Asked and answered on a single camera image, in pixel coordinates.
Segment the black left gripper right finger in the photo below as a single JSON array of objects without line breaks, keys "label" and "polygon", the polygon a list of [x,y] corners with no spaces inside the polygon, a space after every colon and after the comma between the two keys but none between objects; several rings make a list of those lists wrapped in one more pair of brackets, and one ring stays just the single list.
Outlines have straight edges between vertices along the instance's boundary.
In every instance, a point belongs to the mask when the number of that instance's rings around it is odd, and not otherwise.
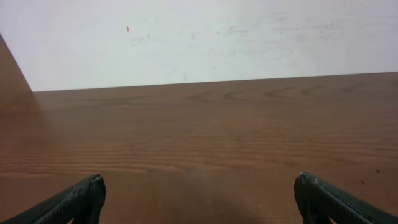
[{"label": "black left gripper right finger", "polygon": [[294,197],[304,224],[397,224],[397,217],[310,173],[296,178]]}]

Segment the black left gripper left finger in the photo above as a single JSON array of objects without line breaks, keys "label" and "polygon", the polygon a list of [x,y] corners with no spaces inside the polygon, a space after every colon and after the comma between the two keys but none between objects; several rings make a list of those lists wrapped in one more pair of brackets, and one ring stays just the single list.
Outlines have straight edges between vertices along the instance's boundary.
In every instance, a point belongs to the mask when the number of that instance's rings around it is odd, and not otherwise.
[{"label": "black left gripper left finger", "polygon": [[105,199],[104,179],[95,174],[2,224],[98,224]]}]

